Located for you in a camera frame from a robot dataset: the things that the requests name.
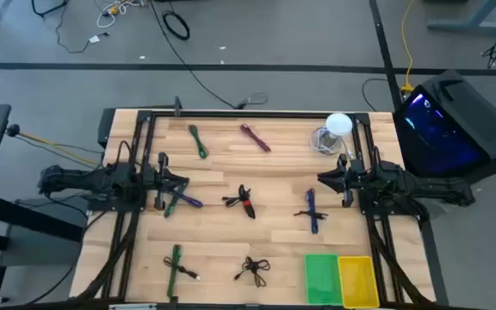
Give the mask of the black computer tower blue light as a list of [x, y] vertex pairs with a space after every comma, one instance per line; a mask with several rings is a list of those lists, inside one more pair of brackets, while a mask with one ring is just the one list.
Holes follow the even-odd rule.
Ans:
[[426, 80], [394, 113], [405, 168], [417, 177], [496, 174], [496, 108], [454, 70]]

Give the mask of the green plastic basket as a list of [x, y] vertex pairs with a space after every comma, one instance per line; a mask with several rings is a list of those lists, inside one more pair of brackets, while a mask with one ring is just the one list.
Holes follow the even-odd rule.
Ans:
[[304, 256], [307, 303], [321, 306], [342, 306], [338, 256], [307, 254]]

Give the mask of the black aluminium rig frame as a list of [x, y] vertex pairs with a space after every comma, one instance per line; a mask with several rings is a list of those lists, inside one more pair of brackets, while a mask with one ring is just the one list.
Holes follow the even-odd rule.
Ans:
[[152, 153], [188, 177], [187, 195], [165, 216], [147, 205], [133, 251], [103, 296], [129, 302], [245, 306], [307, 304], [304, 256], [371, 254], [368, 222], [355, 201], [320, 183], [336, 157], [313, 150], [322, 112], [161, 111]]

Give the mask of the yellow plastic basket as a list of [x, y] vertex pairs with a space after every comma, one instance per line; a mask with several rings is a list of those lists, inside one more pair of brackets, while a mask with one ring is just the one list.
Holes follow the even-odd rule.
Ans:
[[351, 309], [380, 307], [371, 257], [340, 256], [338, 268], [344, 307]]

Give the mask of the yellow rod with black knob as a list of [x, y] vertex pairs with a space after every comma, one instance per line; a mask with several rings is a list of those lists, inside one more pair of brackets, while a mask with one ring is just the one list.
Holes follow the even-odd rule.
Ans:
[[45, 151], [48, 151], [54, 155], [57, 155], [58, 157], [70, 160], [74, 163], [90, 167], [90, 168], [95, 168], [98, 166], [98, 163], [94, 159], [90, 158], [85, 158], [83, 156], [80, 156], [74, 152], [71, 152], [71, 149], [78, 149], [84, 152], [91, 152], [95, 154], [99, 154], [98, 151], [93, 151], [93, 150], [88, 150], [83, 147], [79, 146], [71, 146], [71, 145], [65, 145], [65, 144], [60, 144], [56, 142], [52, 142], [47, 139], [43, 139], [37, 136], [34, 136], [30, 133], [25, 133], [21, 130], [20, 126], [17, 124], [11, 124], [8, 125], [5, 133], [10, 137], [10, 138], [15, 138], [17, 140], [21, 140], [23, 142], [26, 142], [27, 144], [30, 144], [31, 146], [41, 148]]

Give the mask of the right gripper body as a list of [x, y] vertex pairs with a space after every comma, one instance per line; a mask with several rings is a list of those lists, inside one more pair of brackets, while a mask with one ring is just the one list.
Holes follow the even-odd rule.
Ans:
[[340, 177], [342, 181], [342, 207], [349, 208], [353, 201], [353, 189], [360, 188], [360, 176], [363, 173], [363, 163], [360, 159], [348, 160], [345, 153], [341, 153], [338, 157], [338, 168], [340, 169]]

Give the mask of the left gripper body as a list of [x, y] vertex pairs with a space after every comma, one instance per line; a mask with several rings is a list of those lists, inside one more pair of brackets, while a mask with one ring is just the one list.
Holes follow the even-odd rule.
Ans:
[[167, 171], [169, 158], [164, 152], [158, 154], [158, 167], [152, 166], [147, 168], [147, 181], [150, 184], [151, 190], [156, 190], [157, 195], [154, 199], [154, 208], [157, 210], [165, 210], [164, 190], [165, 190], [165, 174]]

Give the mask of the grey desk leg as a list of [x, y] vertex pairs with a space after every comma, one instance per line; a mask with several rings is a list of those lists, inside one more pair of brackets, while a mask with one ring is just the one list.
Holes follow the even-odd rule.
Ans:
[[432, 19], [427, 22], [427, 28], [445, 32], [496, 35], [496, 22], [486, 21], [495, 8], [496, 0], [483, 0], [480, 7], [467, 20]]

